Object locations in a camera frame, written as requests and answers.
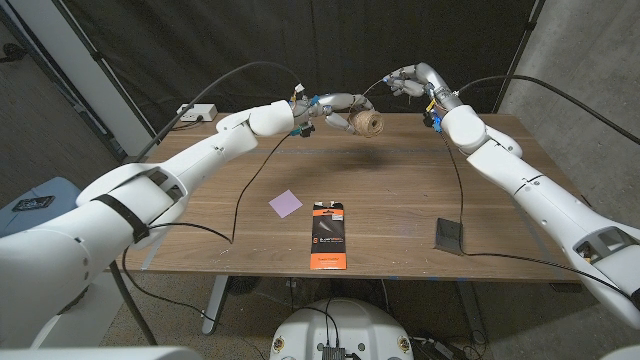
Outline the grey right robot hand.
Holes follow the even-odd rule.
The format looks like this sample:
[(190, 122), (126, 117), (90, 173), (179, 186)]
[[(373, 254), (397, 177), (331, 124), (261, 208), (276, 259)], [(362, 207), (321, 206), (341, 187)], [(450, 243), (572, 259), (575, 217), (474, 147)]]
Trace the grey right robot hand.
[(383, 77), (383, 82), (390, 87), (395, 96), (428, 95), (447, 111), (463, 104), (443, 78), (430, 65), (423, 62), (394, 70)]

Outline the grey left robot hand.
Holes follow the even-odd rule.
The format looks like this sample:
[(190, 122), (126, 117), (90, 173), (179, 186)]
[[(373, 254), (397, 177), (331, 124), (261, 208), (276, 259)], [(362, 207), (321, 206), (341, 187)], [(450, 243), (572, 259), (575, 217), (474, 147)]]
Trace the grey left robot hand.
[(315, 130), (311, 119), (324, 116), (333, 128), (364, 137), (376, 136), (383, 127), (381, 115), (361, 94), (331, 93), (291, 101), (294, 129), (291, 136), (309, 137)]

